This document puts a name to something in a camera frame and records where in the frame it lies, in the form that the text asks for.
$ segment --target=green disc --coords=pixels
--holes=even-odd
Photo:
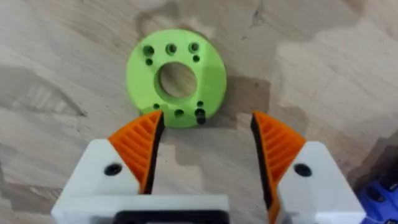
[[[166,93],[160,84],[160,68],[178,62],[195,74],[197,89],[184,98]],[[170,128],[203,124],[220,107],[226,91],[224,63],[216,49],[202,36],[181,29],[151,34],[132,51],[127,63],[127,89],[142,114],[164,112]]]

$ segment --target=orange gripper pad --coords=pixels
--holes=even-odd
[[[253,112],[251,129],[257,146],[269,223],[273,224],[280,211],[278,183],[303,148],[305,139],[280,121],[258,111]]]
[[[157,150],[164,130],[163,112],[154,111],[131,121],[108,139],[140,183],[140,194],[150,194]]]

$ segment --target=wood grain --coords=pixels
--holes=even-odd
[[[49,207],[88,142],[138,116],[124,86],[131,50],[167,28],[194,30],[214,44],[228,90],[206,126],[166,130],[156,194],[228,194],[234,223],[266,223],[249,130],[254,109],[324,142],[357,186],[396,152],[397,6],[395,0],[3,0],[1,220],[52,223]]]

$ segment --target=black screw hole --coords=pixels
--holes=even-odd
[[[199,50],[199,44],[198,43],[191,43],[190,45],[189,45],[189,51],[191,52],[191,53],[195,53],[196,51],[198,51]]]
[[[178,110],[175,110],[175,111],[174,111],[174,116],[175,116],[176,118],[179,118],[179,117],[181,117],[182,115],[184,115],[184,111],[183,111],[183,110],[178,109]]]
[[[197,55],[193,56],[192,59],[193,59],[194,62],[199,62],[200,61],[200,57],[197,56]]]
[[[166,53],[168,55],[173,55],[177,51],[177,46],[174,44],[167,44]]]
[[[122,171],[122,165],[121,164],[110,164],[107,167],[105,167],[104,174],[107,176],[114,176],[117,175]]]
[[[310,177],[312,175],[311,168],[306,164],[294,165],[294,171],[302,177]]]
[[[151,56],[155,53],[155,49],[152,46],[145,46],[144,47],[144,54],[146,56]]]
[[[147,59],[146,61],[145,61],[145,63],[147,64],[147,65],[152,65],[153,63],[154,63],[154,61],[152,61],[152,59]]]

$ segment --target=white plastic housing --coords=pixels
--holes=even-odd
[[[310,177],[296,173],[296,164],[306,164]],[[308,142],[279,182],[281,211],[277,223],[359,224],[365,211],[328,149]]]
[[[104,174],[121,164],[114,176]],[[139,182],[107,139],[90,142],[52,209],[58,224],[112,224],[120,211],[229,210],[226,195],[138,195]]]

